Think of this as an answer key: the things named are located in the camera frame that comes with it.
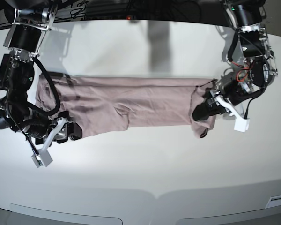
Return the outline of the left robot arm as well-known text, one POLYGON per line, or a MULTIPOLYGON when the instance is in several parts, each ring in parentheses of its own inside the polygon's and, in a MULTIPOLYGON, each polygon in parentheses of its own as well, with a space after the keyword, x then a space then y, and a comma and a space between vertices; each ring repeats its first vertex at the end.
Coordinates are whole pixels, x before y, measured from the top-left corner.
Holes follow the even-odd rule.
POLYGON ((262 24, 260 8, 264 3, 263 0, 221 1, 228 25, 234 31, 227 59, 239 70, 223 76, 207 92, 206 100, 192 113, 196 122, 228 113, 236 118, 236 131, 248 130, 248 110, 237 107, 260 97, 278 75, 267 30, 262 24))

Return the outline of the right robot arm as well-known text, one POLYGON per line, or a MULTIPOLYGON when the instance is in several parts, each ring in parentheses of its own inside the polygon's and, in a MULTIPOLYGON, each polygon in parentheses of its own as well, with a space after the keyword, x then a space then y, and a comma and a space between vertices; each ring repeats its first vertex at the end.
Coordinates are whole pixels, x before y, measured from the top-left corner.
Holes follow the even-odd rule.
POLYGON ((0 66, 0 130, 9 128, 22 133, 32 148, 37 167, 48 166, 48 151, 53 142, 64 143, 82 138, 81 127, 68 111, 61 111, 61 101, 54 83, 39 61, 40 46, 56 18, 57 11, 72 4, 60 0, 10 0, 14 18, 4 46, 9 50, 0 66), (34 66, 42 71, 53 93, 55 107, 45 111, 28 101, 34 81, 34 66))

